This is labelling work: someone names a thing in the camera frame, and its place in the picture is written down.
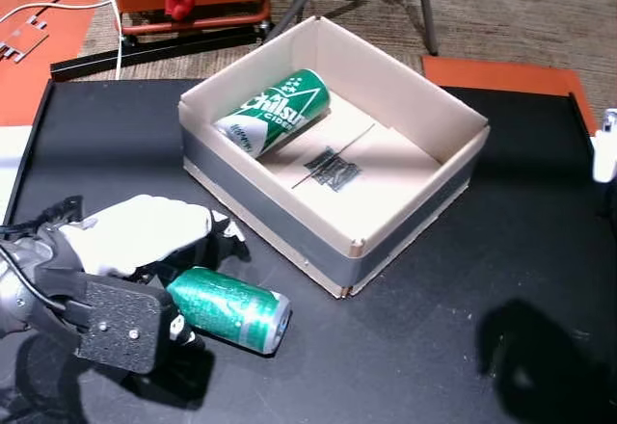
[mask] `chilsun cider can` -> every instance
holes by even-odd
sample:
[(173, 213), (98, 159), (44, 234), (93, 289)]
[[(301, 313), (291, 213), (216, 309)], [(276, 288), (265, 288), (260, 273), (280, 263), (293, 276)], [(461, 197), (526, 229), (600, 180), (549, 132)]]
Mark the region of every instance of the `chilsun cider can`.
[(252, 157), (324, 112), (330, 94), (321, 78), (300, 69), (254, 96), (214, 125)]

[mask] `white object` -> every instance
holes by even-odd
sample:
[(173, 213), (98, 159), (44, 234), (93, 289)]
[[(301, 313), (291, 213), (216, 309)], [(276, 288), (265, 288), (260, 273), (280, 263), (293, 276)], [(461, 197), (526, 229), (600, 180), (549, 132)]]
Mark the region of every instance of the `white object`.
[(591, 137), (594, 147), (594, 180), (609, 183), (617, 176), (617, 109), (604, 113), (602, 130)]
[(109, 0), (112, 4), (112, 10), (116, 17), (116, 28), (118, 29), (118, 57), (116, 58), (116, 80), (120, 80), (120, 71), (122, 66), (122, 21), (120, 18), (120, 12), (118, 10), (118, 4), (116, 0)]
[(0, 218), (5, 217), (7, 206), (17, 178), (24, 147), (30, 137), (30, 125), (0, 127)]
[(7, 20), (10, 16), (14, 15), (21, 10), (25, 10), (27, 8), (61, 8), (64, 10), (91, 10), (92, 8), (104, 7), (105, 5), (109, 5), (111, 0), (105, 0), (104, 2), (94, 3), (93, 5), (65, 5), (64, 3), (49, 3), (49, 2), (38, 2), (38, 3), (27, 3), (25, 5), (21, 5), (19, 7), (13, 8), (8, 13), (0, 18), (0, 22)]
[(195, 243), (211, 228), (212, 216), (205, 207), (140, 195), (79, 224), (63, 225), (60, 231), (86, 273), (125, 278), (137, 267)]

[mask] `gray tape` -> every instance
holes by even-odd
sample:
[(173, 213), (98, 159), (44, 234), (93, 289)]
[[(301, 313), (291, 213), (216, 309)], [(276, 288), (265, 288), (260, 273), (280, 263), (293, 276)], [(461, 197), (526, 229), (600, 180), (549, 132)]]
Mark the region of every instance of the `gray tape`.
[(362, 257), (348, 257), (279, 207), (185, 128), (182, 128), (182, 141), (184, 155), (204, 175), (231, 194), (274, 233), (281, 238), (284, 237), (287, 244), (342, 287), (353, 286), (368, 275), (401, 241), (439, 208), (442, 202), (459, 189), (471, 175), (477, 158), (474, 156), (467, 162), (371, 252)]

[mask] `carpet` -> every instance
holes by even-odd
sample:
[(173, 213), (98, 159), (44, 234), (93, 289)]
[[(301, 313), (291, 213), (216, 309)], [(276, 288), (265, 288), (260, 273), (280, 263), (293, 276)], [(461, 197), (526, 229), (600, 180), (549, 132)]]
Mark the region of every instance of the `carpet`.
[[(273, 19), (291, 0), (272, 0)], [(617, 103), (617, 0), (432, 0), (440, 54), (470, 60), (529, 63), (579, 73), (596, 119)], [(426, 54), (419, 0), (310, 0), (305, 15), (322, 14), (421, 71)], [(110, 8), (94, 19), (81, 54), (105, 51), (117, 39)], [(254, 45), (123, 70), (122, 78), (205, 78)], [(101, 72), (86, 80), (113, 78)]]

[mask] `white cable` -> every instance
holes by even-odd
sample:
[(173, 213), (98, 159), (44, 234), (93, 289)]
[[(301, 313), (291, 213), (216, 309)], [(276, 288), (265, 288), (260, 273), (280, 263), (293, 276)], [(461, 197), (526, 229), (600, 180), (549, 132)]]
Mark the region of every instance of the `white cable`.
[(118, 58), (116, 59), (116, 80), (120, 80), (120, 70), (122, 66), (122, 23), (116, 0), (109, 1), (112, 4), (112, 9), (114, 10), (114, 16), (116, 17), (116, 23), (118, 25)]
[(64, 3), (48, 3), (48, 2), (39, 2), (39, 3), (27, 3), (26, 5), (21, 5), (20, 7), (14, 8), (6, 13), (2, 18), (0, 18), (0, 22), (5, 21), (10, 16), (13, 16), (15, 13), (20, 12), (21, 10), (25, 10), (27, 8), (62, 8), (64, 10), (89, 10), (91, 8), (104, 7), (105, 5), (109, 5), (111, 0), (105, 0), (104, 2), (94, 3), (93, 5), (65, 5)]

